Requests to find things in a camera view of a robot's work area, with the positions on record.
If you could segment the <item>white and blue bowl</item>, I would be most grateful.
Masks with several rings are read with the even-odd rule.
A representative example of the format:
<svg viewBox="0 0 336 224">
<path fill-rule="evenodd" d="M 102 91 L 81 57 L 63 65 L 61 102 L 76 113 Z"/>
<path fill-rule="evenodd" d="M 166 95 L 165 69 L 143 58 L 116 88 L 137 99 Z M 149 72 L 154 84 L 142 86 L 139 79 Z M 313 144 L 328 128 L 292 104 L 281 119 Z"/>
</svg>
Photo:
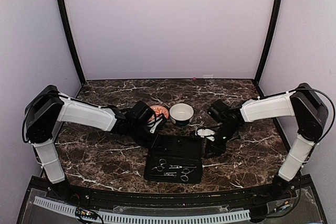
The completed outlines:
<svg viewBox="0 0 336 224">
<path fill-rule="evenodd" d="M 194 116 L 194 109 L 186 104 L 186 103 L 178 103 L 173 105 L 170 110 L 170 120 L 176 126 L 187 126 L 193 116 Z"/>
</svg>

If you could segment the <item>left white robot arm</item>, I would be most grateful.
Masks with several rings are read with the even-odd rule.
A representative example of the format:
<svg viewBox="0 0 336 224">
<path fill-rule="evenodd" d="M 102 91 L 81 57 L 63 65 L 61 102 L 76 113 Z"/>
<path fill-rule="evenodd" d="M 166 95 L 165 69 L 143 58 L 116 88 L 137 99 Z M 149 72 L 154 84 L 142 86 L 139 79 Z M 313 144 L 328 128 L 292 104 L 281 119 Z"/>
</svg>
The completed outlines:
<svg viewBox="0 0 336 224">
<path fill-rule="evenodd" d="M 71 98 L 48 85 L 26 107 L 22 124 L 22 140 L 35 149 L 53 191 L 63 201 L 74 197 L 74 189 L 66 181 L 61 166 L 53 131 L 56 123 L 75 123 L 94 127 L 112 134 L 131 137 L 139 146 L 151 148 L 158 135 L 150 131 L 148 120 L 154 111 L 143 101 L 130 109 L 99 106 Z"/>
</svg>

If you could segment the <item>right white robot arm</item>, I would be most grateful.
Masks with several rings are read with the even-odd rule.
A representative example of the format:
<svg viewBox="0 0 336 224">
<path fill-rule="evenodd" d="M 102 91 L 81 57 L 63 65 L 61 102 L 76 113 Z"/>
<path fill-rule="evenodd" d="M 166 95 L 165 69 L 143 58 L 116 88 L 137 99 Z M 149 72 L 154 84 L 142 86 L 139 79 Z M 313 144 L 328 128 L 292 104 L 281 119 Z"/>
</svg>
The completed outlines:
<svg viewBox="0 0 336 224">
<path fill-rule="evenodd" d="M 215 101 L 207 113 L 219 127 L 209 135 L 202 134 L 206 138 L 205 157 L 224 154 L 227 142 L 243 124 L 279 120 L 285 136 L 293 138 L 289 142 L 289 153 L 278 170 L 279 180 L 268 187 L 269 197 L 280 199 L 288 191 L 287 182 L 295 177 L 329 132 L 325 128 L 329 111 L 320 98 L 323 94 L 309 84 L 301 83 L 292 90 L 251 98 L 234 106 L 228 106 L 222 100 Z"/>
</svg>

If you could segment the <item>orange patterned bowl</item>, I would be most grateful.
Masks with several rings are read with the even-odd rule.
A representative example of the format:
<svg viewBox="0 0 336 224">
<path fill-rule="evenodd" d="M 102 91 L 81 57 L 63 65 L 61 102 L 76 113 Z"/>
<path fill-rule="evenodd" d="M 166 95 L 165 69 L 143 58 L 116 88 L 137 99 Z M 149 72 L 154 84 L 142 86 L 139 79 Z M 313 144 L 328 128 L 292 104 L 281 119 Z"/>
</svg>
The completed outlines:
<svg viewBox="0 0 336 224">
<path fill-rule="evenodd" d="M 156 116 L 163 114 L 166 119 L 169 118 L 169 111 L 166 107 L 161 105 L 152 105 L 150 108 L 155 112 Z"/>
</svg>

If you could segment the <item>black frame post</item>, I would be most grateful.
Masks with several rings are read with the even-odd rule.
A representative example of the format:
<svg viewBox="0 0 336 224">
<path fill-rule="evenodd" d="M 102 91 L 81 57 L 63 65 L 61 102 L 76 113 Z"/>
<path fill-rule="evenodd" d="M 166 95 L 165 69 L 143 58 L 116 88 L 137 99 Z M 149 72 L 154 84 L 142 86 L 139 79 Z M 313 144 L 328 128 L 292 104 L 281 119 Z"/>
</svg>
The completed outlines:
<svg viewBox="0 0 336 224">
<path fill-rule="evenodd" d="M 258 68 L 254 77 L 254 83 L 256 86 L 259 85 L 265 66 L 266 66 L 266 62 L 268 59 L 268 55 L 270 52 L 270 48 L 271 48 L 271 44 L 272 44 L 272 40 L 274 37 L 274 33 L 276 30 L 276 25 L 277 25 L 277 20 L 278 20 L 278 15 L 279 15 L 279 11 L 280 11 L 280 5 L 281 5 L 281 0 L 274 0 L 273 6 L 272 6 L 272 11 L 271 11 L 271 17 L 270 17 L 270 21 L 269 21 L 269 26 L 268 26 L 268 30 L 267 30 L 267 34 L 266 34 L 266 38 L 265 38 L 265 43 L 263 46 L 263 50 L 260 56 L 260 61 L 258 64 Z"/>
<path fill-rule="evenodd" d="M 82 66 L 80 64 L 79 56 L 78 56 L 76 46 L 75 46 L 75 41 L 72 35 L 65 0 L 57 0 L 57 4 L 58 4 L 58 9 L 59 9 L 60 18 L 61 18 L 64 33 L 65 33 L 66 41 L 67 41 L 70 55 L 72 58 L 72 62 L 75 67 L 76 74 L 78 76 L 80 84 L 83 85 L 86 83 L 86 79 L 85 79 Z"/>
</svg>

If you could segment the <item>black front rail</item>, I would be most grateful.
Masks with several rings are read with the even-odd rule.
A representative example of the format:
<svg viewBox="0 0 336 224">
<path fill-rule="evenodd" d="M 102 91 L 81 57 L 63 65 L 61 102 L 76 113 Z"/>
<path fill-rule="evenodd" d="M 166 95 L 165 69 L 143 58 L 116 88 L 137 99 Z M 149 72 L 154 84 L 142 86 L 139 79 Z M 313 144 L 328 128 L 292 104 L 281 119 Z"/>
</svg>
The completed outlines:
<svg viewBox="0 0 336 224">
<path fill-rule="evenodd" d="M 256 206 L 270 201 L 266 191 L 271 184 L 209 193 L 190 194 L 146 194 L 93 189 L 70 185 L 80 195 L 87 206 L 111 208 L 112 206 L 130 207 L 210 207 L 219 205 Z"/>
</svg>

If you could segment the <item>left black frame post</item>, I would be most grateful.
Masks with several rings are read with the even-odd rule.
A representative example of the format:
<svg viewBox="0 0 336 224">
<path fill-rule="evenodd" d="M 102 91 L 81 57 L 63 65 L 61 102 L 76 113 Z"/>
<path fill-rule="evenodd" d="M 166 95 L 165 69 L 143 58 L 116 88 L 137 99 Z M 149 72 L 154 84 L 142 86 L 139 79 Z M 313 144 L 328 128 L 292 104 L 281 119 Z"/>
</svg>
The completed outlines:
<svg viewBox="0 0 336 224">
<path fill-rule="evenodd" d="M 86 83 L 86 79 L 85 79 L 82 66 L 80 64 L 79 56 L 78 56 L 76 46 L 75 46 L 75 41 L 72 35 L 65 0 L 57 0 L 57 4 L 58 4 L 58 9 L 59 9 L 60 18 L 61 18 L 64 33 L 65 33 L 66 41 L 67 41 L 70 55 L 72 58 L 72 62 L 75 67 L 76 74 L 78 76 L 80 84 L 83 85 Z"/>
</svg>

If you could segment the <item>black zippered tool case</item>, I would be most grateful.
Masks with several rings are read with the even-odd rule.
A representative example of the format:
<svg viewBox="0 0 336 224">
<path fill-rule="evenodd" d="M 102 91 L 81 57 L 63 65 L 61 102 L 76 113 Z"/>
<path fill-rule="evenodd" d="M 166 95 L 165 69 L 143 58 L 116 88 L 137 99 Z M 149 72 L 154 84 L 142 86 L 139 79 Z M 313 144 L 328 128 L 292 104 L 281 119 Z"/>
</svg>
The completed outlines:
<svg viewBox="0 0 336 224">
<path fill-rule="evenodd" d="M 183 145 L 176 148 L 156 148 L 155 145 L 160 141 L 177 141 L 182 140 Z M 184 151 L 199 151 L 199 155 L 172 155 L 166 152 L 166 149 L 177 149 Z M 166 159 L 167 164 L 165 170 L 158 172 L 152 170 L 153 167 L 159 165 L 160 159 Z M 169 169 L 169 165 L 181 165 L 180 169 Z M 188 176 L 189 181 L 183 182 L 180 180 L 180 172 L 184 168 L 193 170 Z M 176 177 L 163 176 L 165 172 L 177 172 Z M 183 184 L 199 184 L 202 180 L 202 139 L 196 136 L 171 136 L 171 135 L 159 135 L 154 145 L 148 151 L 146 165 L 144 170 L 144 179 L 154 182 L 166 182 L 166 183 L 183 183 Z"/>
</svg>

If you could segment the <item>right black frame post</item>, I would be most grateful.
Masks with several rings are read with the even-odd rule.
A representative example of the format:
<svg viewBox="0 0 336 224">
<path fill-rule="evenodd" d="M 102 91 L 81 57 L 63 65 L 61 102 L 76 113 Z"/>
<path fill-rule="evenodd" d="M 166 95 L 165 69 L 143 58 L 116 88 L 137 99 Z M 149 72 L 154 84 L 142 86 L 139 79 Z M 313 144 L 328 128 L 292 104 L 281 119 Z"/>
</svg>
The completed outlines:
<svg viewBox="0 0 336 224">
<path fill-rule="evenodd" d="M 269 21 L 269 26 L 268 26 L 268 30 L 267 30 L 267 34 L 266 34 L 266 38 L 265 38 L 265 43 L 263 46 L 263 50 L 260 56 L 260 61 L 258 64 L 258 68 L 254 77 L 254 83 L 256 86 L 259 85 L 265 66 L 266 66 L 266 62 L 268 59 L 268 55 L 270 52 L 270 48 L 271 48 L 271 44 L 272 44 L 272 40 L 274 37 L 274 33 L 276 30 L 276 25 L 277 25 L 277 20 L 278 20 L 278 15 L 279 15 L 279 11 L 280 11 L 280 5 L 281 5 L 281 0 L 274 0 L 273 6 L 272 6 L 272 11 L 271 11 L 271 17 L 270 17 L 270 21 Z"/>
</svg>

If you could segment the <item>silver thinning scissors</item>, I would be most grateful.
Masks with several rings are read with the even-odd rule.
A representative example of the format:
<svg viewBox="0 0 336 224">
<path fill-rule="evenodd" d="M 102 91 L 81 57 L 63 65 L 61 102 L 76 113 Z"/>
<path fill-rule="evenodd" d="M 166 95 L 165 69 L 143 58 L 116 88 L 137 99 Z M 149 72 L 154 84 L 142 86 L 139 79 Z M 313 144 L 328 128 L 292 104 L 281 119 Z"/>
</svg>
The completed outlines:
<svg viewBox="0 0 336 224">
<path fill-rule="evenodd" d="M 183 182 L 187 182 L 189 181 L 189 174 L 192 172 L 193 170 L 190 170 L 189 168 L 184 168 L 181 172 L 180 172 L 180 180 Z M 177 172 L 165 172 L 163 173 L 163 176 L 172 176 L 172 177 L 176 177 L 177 176 Z"/>
</svg>

